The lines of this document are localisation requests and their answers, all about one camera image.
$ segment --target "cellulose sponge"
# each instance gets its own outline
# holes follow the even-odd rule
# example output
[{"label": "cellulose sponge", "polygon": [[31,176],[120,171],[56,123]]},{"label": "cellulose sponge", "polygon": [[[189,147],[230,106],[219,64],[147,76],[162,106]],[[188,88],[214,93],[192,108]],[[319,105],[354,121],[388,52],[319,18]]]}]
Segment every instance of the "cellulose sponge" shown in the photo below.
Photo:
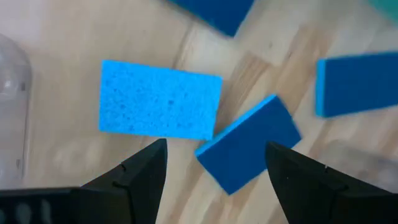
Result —
[{"label": "cellulose sponge", "polygon": [[222,33],[235,36],[254,0],[169,0],[202,18]]},{"label": "cellulose sponge", "polygon": [[204,168],[228,194],[266,170],[266,142],[293,147],[300,133],[276,95],[262,101],[195,151]]},{"label": "cellulose sponge", "polygon": [[99,130],[209,140],[221,84],[216,76],[104,60]]},{"label": "cellulose sponge", "polygon": [[398,104],[398,52],[318,61],[316,114],[332,117]]}]

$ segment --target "light blue sponge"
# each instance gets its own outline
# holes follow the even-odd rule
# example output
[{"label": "light blue sponge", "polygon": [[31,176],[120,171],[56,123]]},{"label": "light blue sponge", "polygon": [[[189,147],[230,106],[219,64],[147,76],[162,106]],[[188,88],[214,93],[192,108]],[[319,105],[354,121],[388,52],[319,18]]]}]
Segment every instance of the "light blue sponge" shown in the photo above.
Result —
[{"label": "light blue sponge", "polygon": [[209,140],[222,79],[104,60],[99,130]]}]

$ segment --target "scrub pad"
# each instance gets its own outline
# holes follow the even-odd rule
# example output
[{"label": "scrub pad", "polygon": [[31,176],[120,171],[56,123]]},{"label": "scrub pad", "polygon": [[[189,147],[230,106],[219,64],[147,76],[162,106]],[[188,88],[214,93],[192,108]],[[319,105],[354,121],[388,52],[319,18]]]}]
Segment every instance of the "scrub pad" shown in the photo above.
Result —
[{"label": "scrub pad", "polygon": [[202,18],[222,33],[235,36],[254,0],[169,0]]},{"label": "scrub pad", "polygon": [[272,95],[195,151],[204,168],[228,194],[266,170],[267,141],[293,147],[301,140],[281,100]]},{"label": "scrub pad", "polygon": [[398,104],[398,53],[318,61],[316,114],[332,117]]},{"label": "scrub pad", "polygon": [[209,140],[221,84],[216,76],[104,60],[99,130]]}]

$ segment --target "wood grain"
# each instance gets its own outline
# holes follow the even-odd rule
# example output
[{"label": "wood grain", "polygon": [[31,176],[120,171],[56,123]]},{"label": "wood grain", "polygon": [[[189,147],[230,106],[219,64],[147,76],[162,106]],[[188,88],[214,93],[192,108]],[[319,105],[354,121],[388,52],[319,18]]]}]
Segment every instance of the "wood grain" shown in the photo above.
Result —
[{"label": "wood grain", "polygon": [[[257,0],[230,39],[163,0],[0,0],[0,33],[34,71],[25,187],[83,184],[155,140],[97,130],[102,59],[222,76],[215,133],[277,93],[303,136],[296,151],[318,158],[342,140],[398,156],[396,108],[313,114],[320,57],[398,49],[395,25],[366,1]],[[202,142],[168,144],[157,223],[287,223],[267,172],[229,197],[193,156]]]}]

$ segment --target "sponge edge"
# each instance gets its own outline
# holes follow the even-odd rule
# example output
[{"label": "sponge edge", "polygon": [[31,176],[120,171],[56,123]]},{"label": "sponge edge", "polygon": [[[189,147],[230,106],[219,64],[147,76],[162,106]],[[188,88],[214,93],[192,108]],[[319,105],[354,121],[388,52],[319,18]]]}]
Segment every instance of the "sponge edge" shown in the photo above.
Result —
[{"label": "sponge edge", "polygon": [[231,37],[248,14],[254,0],[169,0],[202,18]]},{"label": "sponge edge", "polygon": [[104,60],[99,130],[209,140],[221,85],[216,76]]},{"label": "sponge edge", "polygon": [[195,155],[231,195],[266,170],[267,141],[294,147],[300,140],[283,102],[272,95],[198,148]]}]

